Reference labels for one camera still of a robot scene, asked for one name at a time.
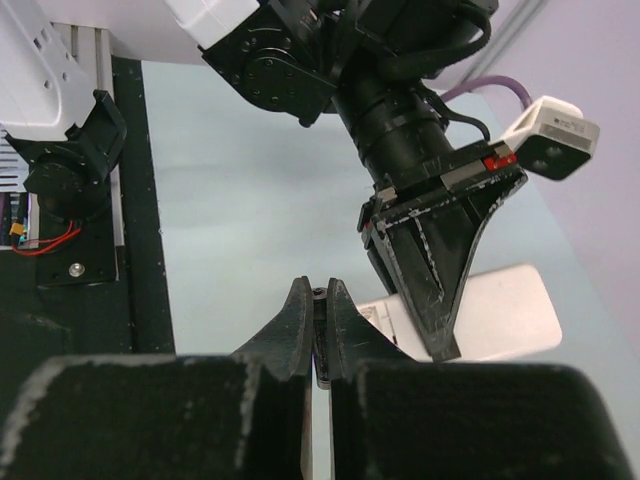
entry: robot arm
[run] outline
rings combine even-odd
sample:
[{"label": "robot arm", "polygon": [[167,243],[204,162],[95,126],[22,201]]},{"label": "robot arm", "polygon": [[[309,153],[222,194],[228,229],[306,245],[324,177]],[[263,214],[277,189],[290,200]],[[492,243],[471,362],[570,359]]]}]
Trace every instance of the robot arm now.
[{"label": "robot arm", "polygon": [[36,0],[0,0],[0,65],[0,124],[30,164],[25,189],[59,222],[101,215],[126,126]]},{"label": "robot arm", "polygon": [[65,141],[96,100],[35,0],[0,0],[0,124],[15,139]]},{"label": "robot arm", "polygon": [[[491,141],[482,122],[424,85],[488,43],[497,2],[165,1],[248,102],[306,127],[340,115],[374,181],[358,222],[371,263],[429,355],[458,357],[458,306],[493,212],[524,184],[524,169],[563,179],[598,137],[577,108],[544,97]],[[454,150],[450,121],[477,126],[484,140]]]}]

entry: yellow connector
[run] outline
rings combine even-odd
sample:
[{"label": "yellow connector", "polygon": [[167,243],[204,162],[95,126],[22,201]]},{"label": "yellow connector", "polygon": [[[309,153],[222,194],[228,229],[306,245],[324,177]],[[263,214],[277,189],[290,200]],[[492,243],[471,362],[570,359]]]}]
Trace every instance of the yellow connector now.
[{"label": "yellow connector", "polygon": [[9,231],[11,235],[24,235],[24,225],[21,223],[14,223],[11,225],[11,230]]}]

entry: white object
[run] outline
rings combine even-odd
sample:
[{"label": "white object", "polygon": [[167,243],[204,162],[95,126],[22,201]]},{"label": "white object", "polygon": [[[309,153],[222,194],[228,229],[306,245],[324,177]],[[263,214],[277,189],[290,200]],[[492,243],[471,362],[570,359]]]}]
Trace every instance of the white object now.
[{"label": "white object", "polygon": [[[412,358],[430,362],[398,295],[359,305],[360,313]],[[558,317],[540,274],[531,265],[470,277],[454,328],[459,361],[508,360],[557,347]]]},{"label": "white object", "polygon": [[528,138],[541,135],[566,147],[593,156],[600,128],[584,119],[582,111],[571,103],[543,96],[533,102],[500,137],[518,156],[518,149]]},{"label": "white object", "polygon": [[86,74],[35,0],[0,0],[0,124],[15,138],[64,141],[95,105]]},{"label": "white object", "polygon": [[0,128],[0,193],[22,193],[29,165],[11,148],[5,134]]},{"label": "white object", "polygon": [[215,45],[244,22],[257,0],[164,0],[178,25],[203,49]]}]

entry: white robot body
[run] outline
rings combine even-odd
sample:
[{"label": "white robot body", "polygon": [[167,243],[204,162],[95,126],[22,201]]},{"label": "white robot body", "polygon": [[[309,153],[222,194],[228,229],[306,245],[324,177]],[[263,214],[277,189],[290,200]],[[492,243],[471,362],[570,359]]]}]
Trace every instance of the white robot body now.
[{"label": "white robot body", "polygon": [[95,105],[88,76],[35,0],[0,0],[0,124],[14,138],[64,141]]},{"label": "white robot body", "polygon": [[207,49],[251,16],[257,0],[164,0],[178,25]]}]

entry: black cylinder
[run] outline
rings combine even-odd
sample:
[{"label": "black cylinder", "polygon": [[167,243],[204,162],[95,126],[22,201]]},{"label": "black cylinder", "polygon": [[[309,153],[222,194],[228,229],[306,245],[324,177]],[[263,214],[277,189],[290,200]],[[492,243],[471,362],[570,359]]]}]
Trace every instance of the black cylinder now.
[{"label": "black cylinder", "polygon": [[382,80],[370,57],[349,65],[333,104],[376,183],[453,150],[437,116],[411,85]]}]

